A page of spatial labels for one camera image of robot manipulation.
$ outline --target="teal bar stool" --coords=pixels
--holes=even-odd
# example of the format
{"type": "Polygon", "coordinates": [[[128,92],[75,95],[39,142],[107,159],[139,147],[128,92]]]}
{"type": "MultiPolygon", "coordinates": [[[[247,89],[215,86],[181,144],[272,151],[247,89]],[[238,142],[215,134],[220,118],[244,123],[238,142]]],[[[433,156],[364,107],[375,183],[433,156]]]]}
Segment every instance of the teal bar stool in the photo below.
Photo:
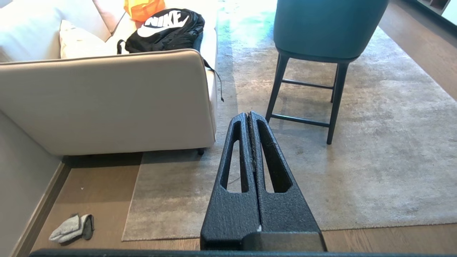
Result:
{"type": "Polygon", "coordinates": [[[332,144],[347,68],[367,47],[387,4],[388,0],[278,0],[273,38],[279,55],[266,120],[327,127],[327,144],[332,144]],[[336,63],[333,86],[283,79],[290,58],[336,63]],[[331,89],[330,123],[273,114],[281,83],[331,89]]]}

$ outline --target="rug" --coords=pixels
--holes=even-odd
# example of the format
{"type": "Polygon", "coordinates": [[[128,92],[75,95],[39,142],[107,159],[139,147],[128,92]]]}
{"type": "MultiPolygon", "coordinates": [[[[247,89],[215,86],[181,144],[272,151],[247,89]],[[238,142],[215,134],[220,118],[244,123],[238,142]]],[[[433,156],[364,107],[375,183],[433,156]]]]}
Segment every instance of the rug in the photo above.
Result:
{"type": "MultiPolygon", "coordinates": [[[[217,142],[203,156],[144,154],[123,241],[199,237],[230,119],[265,114],[274,1],[220,3],[217,142]]],[[[331,85],[334,74],[334,64],[292,60],[284,77],[331,85]]],[[[274,112],[328,121],[330,94],[283,84],[274,112]]],[[[270,125],[322,230],[457,222],[457,103],[380,28],[349,66],[332,145],[326,128],[270,125]]],[[[229,191],[239,192],[238,167],[234,158],[229,191]]]]}

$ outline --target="stool leg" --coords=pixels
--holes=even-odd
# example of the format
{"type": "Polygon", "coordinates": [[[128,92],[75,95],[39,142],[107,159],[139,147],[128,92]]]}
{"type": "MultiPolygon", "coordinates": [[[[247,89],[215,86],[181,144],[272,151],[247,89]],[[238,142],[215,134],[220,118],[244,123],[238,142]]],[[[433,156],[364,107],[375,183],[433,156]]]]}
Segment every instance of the stool leg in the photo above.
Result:
{"type": "Polygon", "coordinates": [[[335,132],[336,118],[338,117],[338,110],[340,108],[341,96],[343,95],[344,82],[346,80],[346,73],[349,64],[338,64],[338,72],[335,81],[334,101],[332,106],[332,114],[330,116],[329,134],[327,135],[327,144],[331,145],[333,140],[333,133],[335,132]]]}
{"type": "Polygon", "coordinates": [[[335,80],[333,81],[333,89],[332,89],[332,98],[330,102],[333,102],[333,97],[335,96],[335,85],[336,85],[336,77],[338,77],[338,68],[340,67],[339,64],[336,65],[336,72],[335,72],[335,80]]]}
{"type": "Polygon", "coordinates": [[[278,97],[279,88],[281,87],[282,78],[284,77],[284,72],[286,71],[288,61],[288,57],[284,57],[282,55],[278,56],[278,65],[276,66],[275,82],[273,83],[270,102],[268,102],[268,108],[266,109],[265,119],[267,122],[270,122],[271,113],[273,112],[273,108],[275,107],[276,98],[278,97]]]}

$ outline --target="sofa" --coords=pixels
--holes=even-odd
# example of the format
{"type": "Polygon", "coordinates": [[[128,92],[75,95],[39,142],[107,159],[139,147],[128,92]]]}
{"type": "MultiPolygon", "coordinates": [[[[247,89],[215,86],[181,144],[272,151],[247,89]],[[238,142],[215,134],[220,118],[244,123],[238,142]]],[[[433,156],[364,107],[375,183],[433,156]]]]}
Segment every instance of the sofa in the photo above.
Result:
{"type": "Polygon", "coordinates": [[[116,47],[141,24],[124,0],[14,0],[0,9],[0,111],[55,155],[200,149],[215,142],[217,1],[165,0],[202,14],[193,49],[60,58],[68,20],[116,47]]]}

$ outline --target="baseboard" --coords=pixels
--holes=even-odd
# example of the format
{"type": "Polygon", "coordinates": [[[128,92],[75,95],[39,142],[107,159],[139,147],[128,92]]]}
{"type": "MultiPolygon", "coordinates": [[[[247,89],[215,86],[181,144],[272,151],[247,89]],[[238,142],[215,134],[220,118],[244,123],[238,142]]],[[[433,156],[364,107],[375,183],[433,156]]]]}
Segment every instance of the baseboard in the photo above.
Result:
{"type": "Polygon", "coordinates": [[[46,191],[38,202],[35,211],[29,219],[26,228],[14,247],[10,257],[26,257],[29,255],[35,241],[38,238],[41,228],[43,227],[44,222],[46,221],[46,218],[48,217],[48,214],[51,211],[58,194],[60,193],[60,190],[67,180],[70,170],[71,165],[69,158],[64,157],[49,182],[46,191]]]}

